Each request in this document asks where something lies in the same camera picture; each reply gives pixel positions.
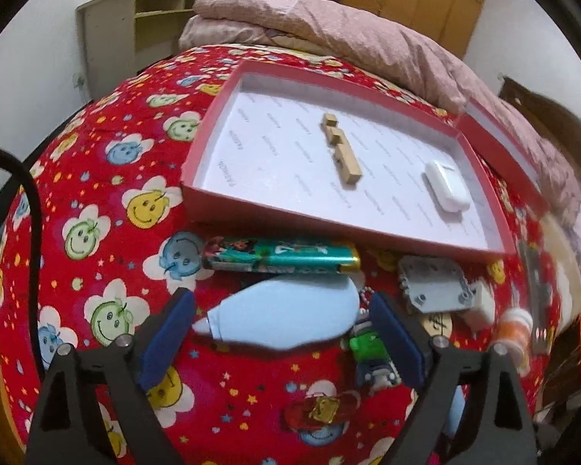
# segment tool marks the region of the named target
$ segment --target light blue object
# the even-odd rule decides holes
[[[193,330],[217,341],[282,351],[341,336],[358,310],[358,291],[345,274],[288,274],[224,299]]]
[[[459,429],[460,419],[463,417],[463,409],[465,408],[465,397],[463,397],[463,389],[460,386],[456,387],[454,398],[452,399],[452,406],[450,412],[445,420],[443,426],[443,434],[450,439],[454,438],[456,431]]]

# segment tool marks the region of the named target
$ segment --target wall outlet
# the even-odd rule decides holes
[[[84,83],[86,82],[84,76],[81,73],[74,73],[72,80],[74,89],[81,89],[82,86],[84,86]]]

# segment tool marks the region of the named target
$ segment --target gray plastic part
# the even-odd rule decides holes
[[[421,313],[464,311],[473,306],[465,274],[449,258],[406,255],[398,262],[404,297]]]

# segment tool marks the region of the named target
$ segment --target white tip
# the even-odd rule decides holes
[[[200,318],[191,328],[198,335],[211,335],[211,328],[209,327],[209,319],[207,317]]]

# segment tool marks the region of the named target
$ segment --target wooden headboard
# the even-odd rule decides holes
[[[508,77],[499,97],[519,110],[540,136],[556,146],[581,180],[581,119],[559,103],[529,91]]]

